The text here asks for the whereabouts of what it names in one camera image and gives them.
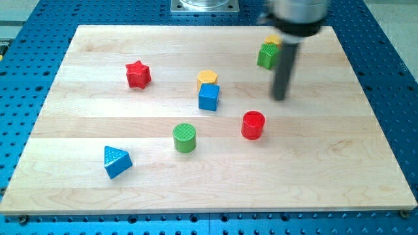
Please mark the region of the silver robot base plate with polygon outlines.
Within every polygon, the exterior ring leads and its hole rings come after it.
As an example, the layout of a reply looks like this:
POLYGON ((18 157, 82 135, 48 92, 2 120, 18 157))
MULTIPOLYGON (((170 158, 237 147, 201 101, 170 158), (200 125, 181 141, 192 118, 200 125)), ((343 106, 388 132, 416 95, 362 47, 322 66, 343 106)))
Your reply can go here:
POLYGON ((172 13, 240 12, 239 0, 171 0, 172 13))

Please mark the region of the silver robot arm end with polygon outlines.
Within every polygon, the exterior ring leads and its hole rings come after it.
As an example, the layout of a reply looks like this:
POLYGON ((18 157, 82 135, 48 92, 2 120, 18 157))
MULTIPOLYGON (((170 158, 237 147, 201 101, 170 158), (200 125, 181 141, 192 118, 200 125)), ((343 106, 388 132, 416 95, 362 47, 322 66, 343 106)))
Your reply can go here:
POLYGON ((325 21, 330 0, 267 0, 259 24, 271 24, 282 41, 298 44, 316 35, 325 21))

